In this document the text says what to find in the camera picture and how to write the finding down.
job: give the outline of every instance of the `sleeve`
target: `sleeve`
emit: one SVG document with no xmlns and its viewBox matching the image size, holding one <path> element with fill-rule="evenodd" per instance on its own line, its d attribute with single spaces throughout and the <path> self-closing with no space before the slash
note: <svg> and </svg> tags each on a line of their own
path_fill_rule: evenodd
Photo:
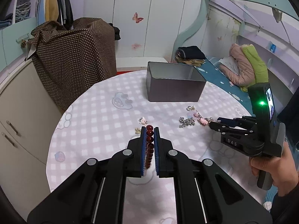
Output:
<svg viewBox="0 0 299 224">
<path fill-rule="evenodd" d="M 271 208 L 273 224 L 295 224 L 299 220 L 299 183 L 287 195 L 279 197 L 274 196 Z"/>
</svg>

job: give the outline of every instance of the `cabinet handle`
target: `cabinet handle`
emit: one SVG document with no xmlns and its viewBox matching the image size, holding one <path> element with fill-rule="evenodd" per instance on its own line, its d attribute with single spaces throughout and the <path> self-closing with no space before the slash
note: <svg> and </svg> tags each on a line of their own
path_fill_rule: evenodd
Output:
<svg viewBox="0 0 299 224">
<path fill-rule="evenodd" d="M 13 125 L 7 120 L 6 123 L 9 124 L 10 127 L 12 127 L 12 129 L 15 131 L 15 133 L 18 135 L 18 131 L 15 129 L 15 127 L 13 127 Z"/>
<path fill-rule="evenodd" d="M 4 132 L 2 132 L 1 134 L 15 147 L 15 143 L 11 139 L 9 139 L 9 137 Z"/>
</svg>

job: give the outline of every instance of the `metal box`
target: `metal box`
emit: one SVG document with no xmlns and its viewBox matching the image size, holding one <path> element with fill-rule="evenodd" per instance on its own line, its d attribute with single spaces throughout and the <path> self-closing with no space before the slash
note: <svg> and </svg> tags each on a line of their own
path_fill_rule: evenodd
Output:
<svg viewBox="0 0 299 224">
<path fill-rule="evenodd" d="M 147 64 L 147 96 L 150 102 L 197 102 L 206 80 L 191 65 L 152 62 Z"/>
</svg>

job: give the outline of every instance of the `pink checkered tablecloth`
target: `pink checkered tablecloth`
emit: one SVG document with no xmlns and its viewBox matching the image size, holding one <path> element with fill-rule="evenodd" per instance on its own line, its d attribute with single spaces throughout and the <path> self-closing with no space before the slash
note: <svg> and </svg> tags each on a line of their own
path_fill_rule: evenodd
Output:
<svg viewBox="0 0 299 224">
<path fill-rule="evenodd" d="M 222 145 L 220 133 L 208 126 L 179 128 L 187 118 L 187 106 L 194 105 L 203 117 L 234 118 L 250 115 L 229 93 L 206 83 L 198 102 L 153 103 L 147 100 L 146 71 L 115 76 L 93 85 L 63 114 L 53 133 L 47 159 L 47 179 L 53 191 L 89 158 L 103 160 L 125 149 L 139 135 L 139 118 L 159 127 L 162 138 L 189 158 L 211 158 L 260 203 L 266 192 L 256 186 L 248 157 Z M 128 178 L 124 203 L 124 224 L 176 224 L 172 179 L 159 179 L 154 160 L 143 178 Z"/>
</svg>

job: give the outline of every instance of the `light blue cabinet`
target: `light blue cabinet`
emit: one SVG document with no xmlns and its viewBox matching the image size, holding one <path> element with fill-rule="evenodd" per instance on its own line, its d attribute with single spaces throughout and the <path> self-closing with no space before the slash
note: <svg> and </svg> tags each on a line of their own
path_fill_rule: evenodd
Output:
<svg viewBox="0 0 299 224">
<path fill-rule="evenodd" d="M 6 60 L 4 56 L 4 50 L 3 50 L 3 43 L 2 43 L 2 30 L 0 30 L 0 71 L 2 71 L 7 65 Z"/>
<path fill-rule="evenodd" d="M 36 28 L 36 18 L 29 18 L 2 29 L 3 49 L 7 65 L 26 52 L 26 49 L 22 49 L 20 42 L 18 43 L 17 40 L 21 37 L 27 40 L 27 34 L 30 34 L 34 28 Z"/>
</svg>

